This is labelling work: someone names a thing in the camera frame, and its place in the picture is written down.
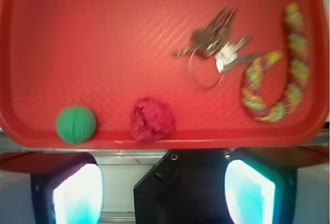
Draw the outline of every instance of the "key ring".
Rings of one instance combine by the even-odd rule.
[[[200,82],[200,81],[197,79],[197,77],[196,77],[196,75],[195,75],[195,73],[194,73],[194,68],[193,68],[193,58],[194,58],[194,55],[195,55],[196,51],[198,50],[198,48],[199,48],[199,46],[197,46],[197,47],[193,50],[193,52],[191,53],[190,58],[189,58],[189,62],[188,62],[189,76],[190,76],[190,78],[191,78],[191,81],[192,81],[197,87],[202,88],[202,89],[206,89],[206,90],[207,90],[207,89],[211,89],[211,88],[217,86],[217,85],[220,83],[220,81],[221,81],[221,80],[223,79],[223,77],[224,77],[224,74],[223,74],[223,73],[219,73],[219,74],[220,74],[220,78],[219,78],[219,80],[218,80],[216,83],[214,83],[213,85],[205,85],[205,84],[203,84],[202,82]]]

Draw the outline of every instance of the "silver key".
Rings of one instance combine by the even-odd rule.
[[[219,73],[228,72],[240,63],[250,63],[262,55],[238,56],[237,51],[251,41],[251,37],[245,37],[235,43],[226,43],[214,57]]]
[[[173,54],[176,57],[192,54],[193,51],[204,57],[213,55],[219,51],[229,39],[229,27],[235,16],[234,11],[222,10],[205,29],[195,29],[191,35],[194,43]]]

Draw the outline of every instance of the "green ball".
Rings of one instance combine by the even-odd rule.
[[[73,106],[62,110],[56,120],[56,131],[59,137],[72,144],[87,141],[92,137],[95,129],[95,115],[83,106]]]

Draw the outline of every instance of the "screw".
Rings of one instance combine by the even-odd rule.
[[[223,157],[224,157],[225,159],[230,159],[230,152],[225,152],[225,153],[223,154]]]
[[[177,155],[176,153],[173,153],[172,155],[171,155],[171,160],[172,161],[175,161],[175,160],[177,160],[179,158],[179,155]]]

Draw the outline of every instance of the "white surface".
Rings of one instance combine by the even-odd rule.
[[[104,212],[134,212],[134,185],[153,165],[99,165],[104,178]]]
[[[30,175],[0,170],[0,224],[36,223]]]
[[[329,163],[299,168],[293,224],[328,222]]]

